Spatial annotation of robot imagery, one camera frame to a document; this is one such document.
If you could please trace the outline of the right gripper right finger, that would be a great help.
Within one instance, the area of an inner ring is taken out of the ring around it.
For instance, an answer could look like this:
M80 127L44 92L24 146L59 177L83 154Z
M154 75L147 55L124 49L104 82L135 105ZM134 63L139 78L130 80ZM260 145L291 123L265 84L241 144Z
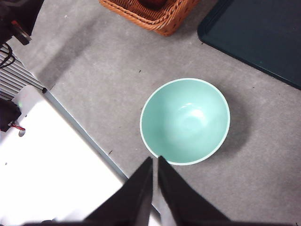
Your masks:
M160 156L158 185L177 226L288 226L280 222L233 221L199 195L180 174Z

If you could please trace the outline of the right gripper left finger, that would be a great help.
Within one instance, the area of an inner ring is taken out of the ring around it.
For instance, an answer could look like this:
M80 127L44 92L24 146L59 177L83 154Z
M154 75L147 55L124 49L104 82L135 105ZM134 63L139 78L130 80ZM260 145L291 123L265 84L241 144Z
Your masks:
M153 159L148 157L125 184L82 221L43 221L27 226L147 226L152 207Z

